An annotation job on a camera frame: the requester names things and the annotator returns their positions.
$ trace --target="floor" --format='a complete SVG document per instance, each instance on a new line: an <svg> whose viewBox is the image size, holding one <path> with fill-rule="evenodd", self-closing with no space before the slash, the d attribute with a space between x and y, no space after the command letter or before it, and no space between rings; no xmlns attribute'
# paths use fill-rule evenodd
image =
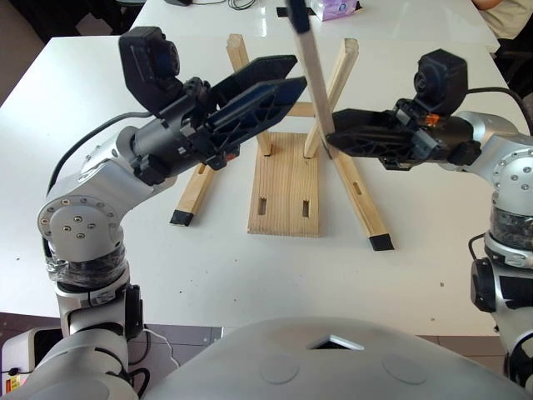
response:
<svg viewBox="0 0 533 400"><path fill-rule="evenodd" d="M42 42L27 22L6 0L0 0L0 105L14 88L20 77L42 50ZM110 28L101 20L85 17L77 26L84 35L106 35ZM529 96L527 107L533 114L533 96ZM23 316L0 313L0 347L9 338L29 328L58 325L55 318ZM151 325L149 328L168 338L174 357L181 364L195 357L204 348L221 336L219 327L183 327ZM426 340L449 348L471 358L495 373L501 373L504 350L497 337L424 337ZM138 359L145 349L146 336L142 333L129 344L131 360ZM146 359L134 368L145 367L151 372L150 386L157 384L174 366L169 358L169 349L163 341L152 337L152 348Z"/></svg>

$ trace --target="wooden base board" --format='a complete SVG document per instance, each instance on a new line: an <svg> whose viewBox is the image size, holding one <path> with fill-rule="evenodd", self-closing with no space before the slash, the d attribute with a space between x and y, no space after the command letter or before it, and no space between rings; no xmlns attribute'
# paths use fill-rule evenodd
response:
<svg viewBox="0 0 533 400"><path fill-rule="evenodd" d="M257 151L248 233L320 236L318 154L304 158L305 133L271 133L271 155Z"/></svg>

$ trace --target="white table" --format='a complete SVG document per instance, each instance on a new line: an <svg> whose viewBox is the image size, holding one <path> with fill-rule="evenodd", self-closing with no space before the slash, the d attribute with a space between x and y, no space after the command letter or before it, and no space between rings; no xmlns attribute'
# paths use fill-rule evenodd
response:
<svg viewBox="0 0 533 400"><path fill-rule="evenodd" d="M500 46L471 0L361 0L361 3L363 9L349 17L326 22L312 17L315 34L471 43L485 46L491 53ZM225 3L178 7L164 0L147 0L134 26L155 25L174 38L226 38L230 33L240 33L245 38L289 38L290 25L286 18L277 16L276 7L285 7L284 0L257 0L256 5L244 11L232 10Z"/></svg>
<svg viewBox="0 0 533 400"><path fill-rule="evenodd" d="M180 49L182 78L216 83L231 72L224 37L170 39ZM318 44L329 75L339 42L320 38ZM251 58L295 52L292 40L249 38L247 47ZM442 47L468 60L471 87L504 84L483 47ZM337 109L381 110L412 97L417 60L434 48L428 42L361 41ZM292 75L298 74L296 66ZM308 100L306 92L302 99ZM469 96L462 108L498 113L526 129L517 106L503 94ZM0 312L57 316L36 228L48 178L83 134L135 110L141 107L123 83L116 37L53 39L2 105ZM125 125L91 141L67 170ZM310 118L290 117L276 129L306 133L310 126ZM142 287L149 323L235 327L273 317L330 315L416 334L492 333L491 318L469 299L466 249L468 238L488 228L487 184L435 165L386 172L377 160L358 161L396 247L374 252L333 164L323 157L323 237L254 236L247 234L247 218L255 147L255 141L246 143L242 155L217 174L193 226L168 223L189 173L125 217L132 281Z"/></svg>

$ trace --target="wooden frame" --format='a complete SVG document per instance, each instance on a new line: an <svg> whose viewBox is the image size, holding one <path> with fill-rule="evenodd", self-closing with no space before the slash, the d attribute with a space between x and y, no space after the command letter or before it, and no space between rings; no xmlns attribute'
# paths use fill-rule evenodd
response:
<svg viewBox="0 0 533 400"><path fill-rule="evenodd" d="M257 161L248 218L248 232L318 237L319 143L322 141L345 186L356 215L375 250L393 249L390 236L353 160L326 145L324 133L334 132L332 111L357 60L356 39L344 39L333 74L326 84L318 59L312 31L296 35L300 63L306 74L311 102L299 102L287 114L315 117L308 135L270 133L257 135ZM233 69L238 70L249 58L242 35L227 40L227 53ZM215 172L198 166L177 205L171 223L188 225L201 205Z"/></svg>

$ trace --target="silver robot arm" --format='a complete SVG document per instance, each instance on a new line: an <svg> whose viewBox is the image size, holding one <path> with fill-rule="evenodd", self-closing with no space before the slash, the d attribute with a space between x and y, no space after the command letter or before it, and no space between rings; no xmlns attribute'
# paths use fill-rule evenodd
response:
<svg viewBox="0 0 533 400"><path fill-rule="evenodd" d="M491 313L508 352L509 377L533 393L533 137L493 115L459 112L481 155L457 170L493 188L487 257L472 265L472 301Z"/></svg>
<svg viewBox="0 0 533 400"><path fill-rule="evenodd" d="M130 284L122 218L198 163L225 167L306 86L303 77L286 79L294 56L258 58L215 87L197 77L181 83L176 48L156 27L134 28L119 47L130 92L155 118L98 146L47 195L37 224L64 339L10 399L137 398L127 340L142 330L142 300Z"/></svg>
<svg viewBox="0 0 533 400"><path fill-rule="evenodd" d="M462 58L443 50L426 54L414 99L400 99L384 112L335 112L336 131L326 140L350 156L379 158L386 169L438 163L474 173L494 188L486 257L471 268L471 300L496 321L508 352L506 375L533 393L533 137L495 115L452 116L469 92L466 72Z"/></svg>

